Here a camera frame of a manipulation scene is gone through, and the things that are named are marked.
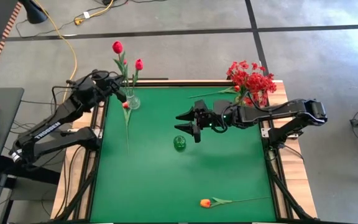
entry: concrete floor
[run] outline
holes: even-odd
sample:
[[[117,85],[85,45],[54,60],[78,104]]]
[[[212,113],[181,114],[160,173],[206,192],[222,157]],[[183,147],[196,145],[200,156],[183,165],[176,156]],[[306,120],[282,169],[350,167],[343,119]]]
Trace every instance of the concrete floor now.
[[[69,22],[94,1],[40,1],[58,26]],[[258,27],[331,26],[358,24],[358,1],[252,0]],[[16,22],[25,18],[22,9]],[[19,25],[22,35],[52,29],[48,22]],[[168,0],[128,4],[81,26],[70,24],[64,34],[100,34],[175,29],[250,28],[243,0]],[[10,37],[17,37],[13,29]],[[318,216],[322,220],[358,223],[358,140],[349,119],[358,110],[358,29],[260,33],[270,72],[284,80],[288,97],[317,98],[329,121],[307,128],[300,138],[302,153]],[[71,40],[77,57],[76,77],[94,68],[116,69],[110,50],[120,40],[128,61],[144,60],[142,77],[169,79],[225,78],[233,60],[258,61],[252,33],[125,37]],[[0,56],[0,86],[25,88],[23,99],[50,101],[50,89],[70,76],[73,59],[61,40],[6,42]],[[17,120],[38,122],[48,106],[22,104]],[[10,136],[8,145],[14,136]],[[41,222],[48,216],[40,197],[52,189],[20,181],[9,221]],[[53,190],[47,202],[52,209]],[[26,213],[26,220],[21,214]]]

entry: wooden board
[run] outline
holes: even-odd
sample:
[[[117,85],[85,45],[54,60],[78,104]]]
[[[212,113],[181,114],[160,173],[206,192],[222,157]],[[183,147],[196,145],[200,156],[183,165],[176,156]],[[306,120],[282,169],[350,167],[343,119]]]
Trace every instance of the wooden board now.
[[[230,83],[230,80],[181,80],[183,82],[228,82]],[[164,80],[164,81],[158,81],[158,82],[179,82],[178,80]],[[287,94],[285,93],[284,84],[282,81],[275,80],[274,81],[277,85],[277,91],[275,93],[269,94],[269,102],[271,105],[277,105],[282,104],[287,101]],[[96,124],[100,126],[101,121],[101,114],[102,114],[102,108],[98,111],[98,117]],[[72,128],[83,128],[90,125],[91,122],[91,113],[84,114],[80,119],[76,120],[73,123]],[[281,127],[286,122],[289,122],[291,118],[285,118],[285,119],[279,119],[274,121],[275,127]],[[297,140],[288,140],[286,142],[287,146],[290,146],[300,152],[300,147]],[[73,155],[76,151],[78,146],[72,146],[69,147],[66,150],[66,172],[67,172],[67,179],[68,179],[68,170],[70,162],[73,160]],[[310,187],[308,178],[306,176],[305,167],[303,165],[303,161],[294,153],[286,150],[281,149],[280,155],[282,157],[283,162],[283,168],[285,173],[285,178],[287,182],[287,186],[291,194],[295,197],[296,201],[303,207],[303,209],[311,215],[312,217],[316,217],[316,210],[314,208],[313,198],[311,196]],[[78,184],[80,182],[80,174],[83,166],[83,160],[85,156],[85,150],[80,149],[73,161],[73,167],[71,169],[71,177],[70,177],[70,188],[68,189],[68,202],[73,198],[73,196],[76,194],[76,191],[78,190]],[[88,166],[88,172],[91,169],[91,166],[93,164],[93,157],[94,155],[91,155],[91,159],[89,161]],[[276,188],[277,197],[278,197],[278,203],[280,206],[280,213],[283,218],[287,216],[285,213],[285,207],[284,202],[282,198],[282,194],[278,188]],[[64,170],[62,168],[62,174],[60,176],[60,181],[58,185],[58,189],[55,196],[55,202],[53,204],[53,209],[51,213],[51,218],[55,218],[57,215],[59,208],[62,205],[63,198],[65,194],[65,184],[64,184]],[[89,188],[84,193],[81,207],[80,207],[80,215],[79,218],[85,218],[86,213],[86,205],[88,203],[88,195],[89,195]]]
[[[278,80],[275,80],[275,83],[277,86],[277,91],[275,93],[269,94],[268,96],[270,105],[280,105],[288,101],[287,94],[285,93],[284,83]],[[273,121],[273,123],[275,128],[279,128],[287,122],[291,121],[291,119],[292,118],[277,119]],[[285,144],[301,153],[298,140],[288,139]],[[281,149],[279,152],[282,159],[288,190],[307,214],[311,215],[312,217],[317,217],[313,198],[311,196],[308,177],[306,175],[305,165],[303,164],[302,159],[295,153],[289,151],[287,148]],[[286,215],[283,202],[280,203],[280,211],[284,211],[281,212],[281,214],[283,218],[285,218]]]

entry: clear vase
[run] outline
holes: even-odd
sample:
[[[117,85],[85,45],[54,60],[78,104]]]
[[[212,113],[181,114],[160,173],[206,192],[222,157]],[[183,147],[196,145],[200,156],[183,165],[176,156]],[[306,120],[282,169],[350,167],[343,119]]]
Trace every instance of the clear vase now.
[[[136,110],[140,107],[140,99],[135,95],[135,92],[132,91],[132,93],[127,95],[127,102],[128,107],[132,110]]]

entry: green table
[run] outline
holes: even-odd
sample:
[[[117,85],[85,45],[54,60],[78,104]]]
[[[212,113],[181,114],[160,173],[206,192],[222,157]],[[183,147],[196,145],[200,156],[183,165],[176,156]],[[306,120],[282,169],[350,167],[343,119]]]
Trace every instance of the green table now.
[[[275,221],[272,191],[258,126],[229,128],[224,134],[201,132],[201,142],[173,126],[196,100],[209,108],[233,94],[193,95],[225,87],[138,88],[138,110],[129,121],[129,148],[121,104],[111,97],[104,122],[103,145],[91,206],[93,223],[269,222]],[[186,137],[184,152],[173,138]],[[203,198],[263,198],[214,208]]]

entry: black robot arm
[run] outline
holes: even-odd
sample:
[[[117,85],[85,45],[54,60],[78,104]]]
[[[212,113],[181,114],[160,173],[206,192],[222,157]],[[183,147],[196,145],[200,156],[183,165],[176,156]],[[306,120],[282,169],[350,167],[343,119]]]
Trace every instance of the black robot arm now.
[[[227,100],[218,100],[214,102],[213,110],[208,109],[203,100],[199,100],[189,112],[176,117],[190,122],[175,125],[175,128],[192,135],[195,142],[200,142],[203,128],[223,133],[230,126],[245,129],[261,121],[289,117],[295,118],[281,128],[269,130],[268,140],[271,146],[284,143],[291,134],[301,135],[302,129],[307,125],[321,126],[327,121],[323,104],[315,100],[293,100],[269,108],[239,106]]]
[[[98,105],[107,96],[115,94],[121,102],[126,101],[120,90],[124,77],[110,77],[107,71],[93,70],[87,76],[73,82],[67,81],[71,88],[70,96],[59,105],[54,114],[20,134],[13,144],[11,156],[14,162],[32,164],[40,156],[79,144],[90,150],[99,148],[99,140],[91,128],[85,127],[77,132],[53,141],[37,143],[61,125],[80,118],[84,112]]]

